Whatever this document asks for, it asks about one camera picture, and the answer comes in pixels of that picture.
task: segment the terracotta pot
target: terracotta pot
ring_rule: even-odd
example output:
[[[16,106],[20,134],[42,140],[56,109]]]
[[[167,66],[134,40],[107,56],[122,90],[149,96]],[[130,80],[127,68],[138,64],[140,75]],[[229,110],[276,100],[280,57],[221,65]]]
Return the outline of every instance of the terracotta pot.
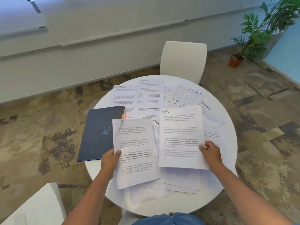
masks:
[[[244,58],[243,57],[240,57],[240,59],[239,60],[237,60],[237,59],[235,59],[235,58],[232,58],[232,56],[231,56],[231,58],[230,58],[230,61],[229,61],[229,66],[231,67],[231,68],[236,68],[236,67],[238,67],[239,66],[239,64],[244,60]]]

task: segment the blue clothing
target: blue clothing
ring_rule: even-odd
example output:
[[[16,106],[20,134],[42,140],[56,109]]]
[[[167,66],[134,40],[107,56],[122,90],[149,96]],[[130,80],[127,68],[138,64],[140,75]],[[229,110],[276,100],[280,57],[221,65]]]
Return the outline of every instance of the blue clothing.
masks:
[[[176,212],[173,218],[167,214],[155,215],[136,221],[132,225],[205,225],[197,216]]]

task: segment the stack of papers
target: stack of papers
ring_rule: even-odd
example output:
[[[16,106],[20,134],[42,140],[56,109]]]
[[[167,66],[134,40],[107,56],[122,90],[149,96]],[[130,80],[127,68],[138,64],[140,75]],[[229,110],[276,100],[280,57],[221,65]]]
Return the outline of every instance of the stack of papers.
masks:
[[[125,120],[114,119],[114,151],[122,151],[115,171],[118,189],[135,205],[174,193],[193,195],[219,182],[198,146],[214,142],[222,161],[236,174],[226,121],[203,99],[204,92],[165,86],[164,80],[140,79],[114,86],[110,106],[125,106]]]

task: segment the brown carpet floor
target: brown carpet floor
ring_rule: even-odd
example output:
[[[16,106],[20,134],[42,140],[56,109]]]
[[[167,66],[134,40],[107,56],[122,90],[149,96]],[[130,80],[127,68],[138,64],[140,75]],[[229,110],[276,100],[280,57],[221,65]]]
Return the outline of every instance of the brown carpet floor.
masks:
[[[238,138],[240,179],[300,222],[300,89],[263,64],[228,61],[236,48],[209,53],[201,80],[228,111]],[[91,179],[76,162],[89,109],[114,85],[159,74],[159,67],[0,104],[0,223],[43,185],[57,182],[69,213]],[[242,224],[222,191],[193,212],[206,224]],[[120,208],[105,199],[101,224],[118,224]]]

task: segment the blue logo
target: blue logo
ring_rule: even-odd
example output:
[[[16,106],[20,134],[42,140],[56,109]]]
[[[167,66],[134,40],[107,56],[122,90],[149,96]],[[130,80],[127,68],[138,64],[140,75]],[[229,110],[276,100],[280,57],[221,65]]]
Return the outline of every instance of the blue logo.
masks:
[[[110,133],[110,127],[108,129],[106,127],[104,127],[102,134],[109,134],[109,133]]]

